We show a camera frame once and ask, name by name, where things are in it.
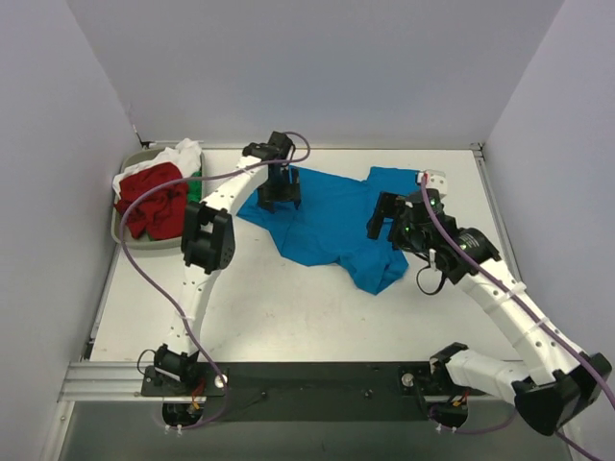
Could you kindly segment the blue t shirt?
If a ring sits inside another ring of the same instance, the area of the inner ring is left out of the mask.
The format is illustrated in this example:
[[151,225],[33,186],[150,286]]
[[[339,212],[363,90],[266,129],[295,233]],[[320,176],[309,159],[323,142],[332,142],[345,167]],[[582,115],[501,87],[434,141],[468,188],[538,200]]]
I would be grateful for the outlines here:
[[302,202],[277,204],[269,212],[252,194],[237,216],[269,231],[281,256],[305,266],[337,264],[355,286],[377,295],[402,279],[408,269],[404,254],[388,242],[391,224],[380,237],[367,237],[382,192],[406,196],[417,191],[415,170],[373,166],[363,181],[301,168]]

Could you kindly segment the grey plastic bin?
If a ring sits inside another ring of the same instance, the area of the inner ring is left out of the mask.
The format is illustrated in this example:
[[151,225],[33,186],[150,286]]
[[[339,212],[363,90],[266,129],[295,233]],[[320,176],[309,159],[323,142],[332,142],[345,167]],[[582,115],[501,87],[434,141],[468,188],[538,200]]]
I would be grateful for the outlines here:
[[[203,154],[202,154],[202,171],[200,173],[194,173],[191,177],[199,177],[203,172]],[[114,193],[114,201],[113,201],[113,212],[111,218],[111,235],[114,240],[118,241],[120,239],[124,239],[126,244],[129,247],[136,249],[165,249],[165,248],[173,248],[180,244],[181,237],[168,239],[168,240],[150,240],[147,236],[143,236],[138,239],[133,239],[131,237],[128,228],[121,225],[121,220],[123,215],[121,215],[114,207],[114,205],[118,202],[119,197],[117,197]]]

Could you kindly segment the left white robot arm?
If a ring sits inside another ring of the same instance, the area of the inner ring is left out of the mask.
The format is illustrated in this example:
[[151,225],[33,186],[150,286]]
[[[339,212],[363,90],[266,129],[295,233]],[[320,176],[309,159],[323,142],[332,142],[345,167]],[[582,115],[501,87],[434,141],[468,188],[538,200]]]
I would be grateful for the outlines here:
[[154,368],[176,395],[191,392],[199,380],[195,337],[206,315],[213,286],[234,257],[234,217],[252,195],[273,213],[278,204],[301,203],[299,171],[289,166],[296,147],[288,133],[273,132],[264,143],[246,146],[234,174],[184,212],[181,251],[184,284],[180,311],[154,355]]

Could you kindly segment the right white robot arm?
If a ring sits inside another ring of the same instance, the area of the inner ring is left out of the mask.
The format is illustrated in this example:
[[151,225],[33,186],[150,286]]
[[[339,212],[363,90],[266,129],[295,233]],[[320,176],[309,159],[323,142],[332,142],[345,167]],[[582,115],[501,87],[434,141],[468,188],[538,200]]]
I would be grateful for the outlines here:
[[453,343],[430,359],[434,375],[515,407],[536,432],[552,436],[599,396],[612,372],[601,353],[567,338],[515,280],[499,251],[475,228],[460,228],[428,188],[407,196],[382,192],[367,224],[376,239],[384,222],[396,249],[427,261],[473,299],[518,353],[510,364]]

